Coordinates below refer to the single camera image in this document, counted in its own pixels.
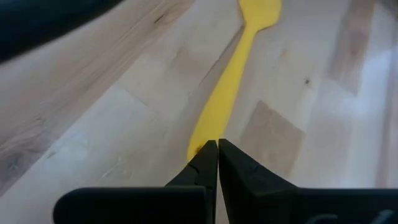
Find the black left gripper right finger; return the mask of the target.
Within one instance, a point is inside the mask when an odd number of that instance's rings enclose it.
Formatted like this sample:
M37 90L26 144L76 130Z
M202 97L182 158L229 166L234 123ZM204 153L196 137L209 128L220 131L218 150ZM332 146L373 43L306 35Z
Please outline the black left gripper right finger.
M230 224L289 224L297 187L226 139L219 140L219 170Z

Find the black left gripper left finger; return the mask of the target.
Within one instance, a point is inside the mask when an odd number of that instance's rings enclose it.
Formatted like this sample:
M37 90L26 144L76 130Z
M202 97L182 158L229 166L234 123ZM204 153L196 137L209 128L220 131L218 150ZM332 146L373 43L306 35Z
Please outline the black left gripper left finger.
M215 189L218 176L218 146L209 140L166 186L204 186Z

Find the yellow silicone spoon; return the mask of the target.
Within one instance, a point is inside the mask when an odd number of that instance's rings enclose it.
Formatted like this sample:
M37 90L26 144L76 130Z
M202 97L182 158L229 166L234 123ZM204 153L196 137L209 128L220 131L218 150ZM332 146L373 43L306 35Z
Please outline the yellow silicone spoon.
M205 103L187 147L190 161L209 140L219 140L230 119L256 34L279 20L282 0L238 0L244 21L238 44Z

